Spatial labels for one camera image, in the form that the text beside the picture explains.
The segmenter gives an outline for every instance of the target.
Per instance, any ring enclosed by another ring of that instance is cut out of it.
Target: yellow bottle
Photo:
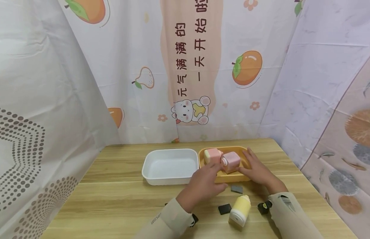
[[[245,226],[248,220],[249,211],[251,208],[250,198],[247,195],[243,195],[237,198],[233,208],[230,211],[229,222],[238,224],[240,227]]]

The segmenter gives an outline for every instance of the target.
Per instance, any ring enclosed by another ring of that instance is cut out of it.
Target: pink bottle-shaped block
[[[222,156],[221,163],[223,164],[223,171],[230,174],[237,171],[237,168],[241,163],[241,158],[236,152],[230,152]]]
[[[205,163],[216,163],[219,164],[221,163],[221,156],[223,152],[216,149],[216,148],[210,148],[210,149],[205,149],[204,151],[204,159]]]

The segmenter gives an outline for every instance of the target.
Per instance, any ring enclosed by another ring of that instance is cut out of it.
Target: cartoon bear
[[[208,123],[208,105],[210,98],[202,96],[199,100],[183,100],[174,103],[172,107],[172,117],[176,119],[176,123],[191,121],[198,122],[200,125]]]

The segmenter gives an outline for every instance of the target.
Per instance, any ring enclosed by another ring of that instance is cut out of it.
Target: hand
[[[193,173],[189,184],[176,198],[187,213],[191,213],[199,202],[208,200],[225,191],[227,184],[214,183],[217,173],[222,168],[221,164],[209,163]]]
[[[249,177],[252,181],[265,186],[271,195],[278,192],[288,192],[285,184],[258,159],[250,148],[247,148],[247,151],[243,151],[243,154],[251,164],[251,169],[238,168],[240,173]]]

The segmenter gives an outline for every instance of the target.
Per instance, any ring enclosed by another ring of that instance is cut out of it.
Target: left hand
[[[199,202],[208,200],[225,191],[228,187],[227,184],[215,184],[217,173],[222,168],[221,164],[208,163],[193,173],[189,184],[176,198],[187,213],[191,213]]]

